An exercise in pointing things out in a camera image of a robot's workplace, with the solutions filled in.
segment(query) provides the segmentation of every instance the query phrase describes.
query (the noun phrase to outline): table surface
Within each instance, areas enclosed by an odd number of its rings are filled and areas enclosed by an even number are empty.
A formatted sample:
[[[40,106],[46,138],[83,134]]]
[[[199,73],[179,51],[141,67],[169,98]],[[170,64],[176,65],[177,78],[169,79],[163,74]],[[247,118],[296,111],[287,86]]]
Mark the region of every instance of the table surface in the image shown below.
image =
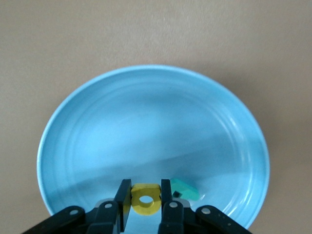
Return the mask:
[[[167,64],[234,92],[265,135],[254,234],[312,230],[312,1],[5,1],[0,8],[0,233],[49,216],[37,149],[57,106],[99,74]]]

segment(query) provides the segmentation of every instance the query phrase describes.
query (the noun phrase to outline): green block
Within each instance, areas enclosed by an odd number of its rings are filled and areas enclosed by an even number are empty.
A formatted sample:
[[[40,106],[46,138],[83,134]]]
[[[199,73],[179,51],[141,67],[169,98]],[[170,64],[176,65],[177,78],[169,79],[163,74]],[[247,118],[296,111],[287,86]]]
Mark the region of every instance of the green block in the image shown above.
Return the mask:
[[[179,197],[193,201],[199,200],[199,192],[193,186],[176,178],[171,179],[170,184],[173,197]]]

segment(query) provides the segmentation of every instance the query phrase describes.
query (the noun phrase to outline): plate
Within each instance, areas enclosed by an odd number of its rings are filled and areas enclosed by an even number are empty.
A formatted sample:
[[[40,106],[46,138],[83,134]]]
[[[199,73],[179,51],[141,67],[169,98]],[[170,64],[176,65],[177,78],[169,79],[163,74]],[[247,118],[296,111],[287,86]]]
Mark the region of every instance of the plate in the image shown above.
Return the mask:
[[[123,179],[179,179],[248,228],[269,184],[263,134],[229,90],[193,71],[164,65],[120,68],[85,83],[51,116],[40,141],[39,188],[50,212],[90,211]],[[126,234],[157,233],[160,211],[129,215]]]

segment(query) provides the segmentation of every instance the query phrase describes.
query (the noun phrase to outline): yellow block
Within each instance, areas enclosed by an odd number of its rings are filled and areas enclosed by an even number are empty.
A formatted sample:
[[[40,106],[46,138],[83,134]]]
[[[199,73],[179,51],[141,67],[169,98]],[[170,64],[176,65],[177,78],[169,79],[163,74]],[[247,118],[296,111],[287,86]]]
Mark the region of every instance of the yellow block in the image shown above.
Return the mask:
[[[160,186],[158,184],[135,184],[131,189],[131,205],[135,212],[140,215],[153,215],[160,206]],[[153,201],[145,203],[140,201],[143,196],[149,196]]]

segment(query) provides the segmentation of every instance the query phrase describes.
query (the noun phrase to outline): screw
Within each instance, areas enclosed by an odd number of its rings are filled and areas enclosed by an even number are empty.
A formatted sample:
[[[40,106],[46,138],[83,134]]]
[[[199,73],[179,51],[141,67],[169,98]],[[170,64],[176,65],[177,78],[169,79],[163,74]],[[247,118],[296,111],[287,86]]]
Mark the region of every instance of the screw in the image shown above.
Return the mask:
[[[111,203],[107,203],[107,204],[104,205],[104,208],[107,208],[107,209],[108,209],[108,208],[111,208],[112,206],[113,206],[113,205],[112,205]]]
[[[201,212],[203,214],[205,214],[205,215],[209,215],[211,213],[211,211],[208,208],[205,208],[205,207],[203,209],[201,209]]]
[[[76,214],[78,214],[78,210],[72,210],[69,214],[70,215],[76,215]]]
[[[177,207],[177,203],[176,202],[170,202],[169,203],[169,206],[171,207],[171,208],[176,208]]]

